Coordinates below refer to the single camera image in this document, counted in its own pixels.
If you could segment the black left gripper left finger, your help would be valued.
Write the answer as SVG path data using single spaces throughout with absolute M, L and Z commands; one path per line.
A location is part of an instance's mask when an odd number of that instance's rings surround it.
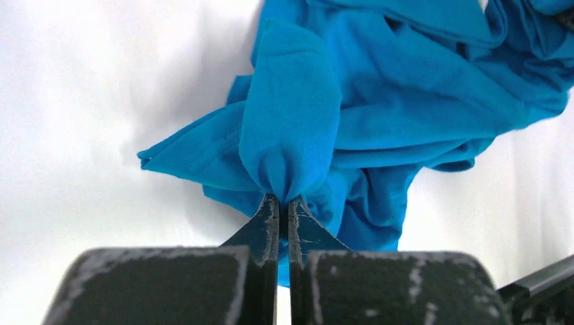
M 280 206 L 218 247 L 95 248 L 66 272 L 46 324 L 275 324 Z

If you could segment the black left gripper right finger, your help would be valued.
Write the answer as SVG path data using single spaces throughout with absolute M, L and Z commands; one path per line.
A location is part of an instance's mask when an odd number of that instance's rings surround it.
M 351 251 L 288 205 L 293 324 L 510 324 L 485 268 L 451 251 Z

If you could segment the blue t-shirt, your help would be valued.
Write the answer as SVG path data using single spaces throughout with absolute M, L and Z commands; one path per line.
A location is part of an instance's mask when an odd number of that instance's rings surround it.
M 349 248 L 394 251 L 424 167 L 470 169 L 504 133 L 558 116 L 572 1 L 266 1 L 224 107 L 138 154 L 253 215 L 302 196 Z

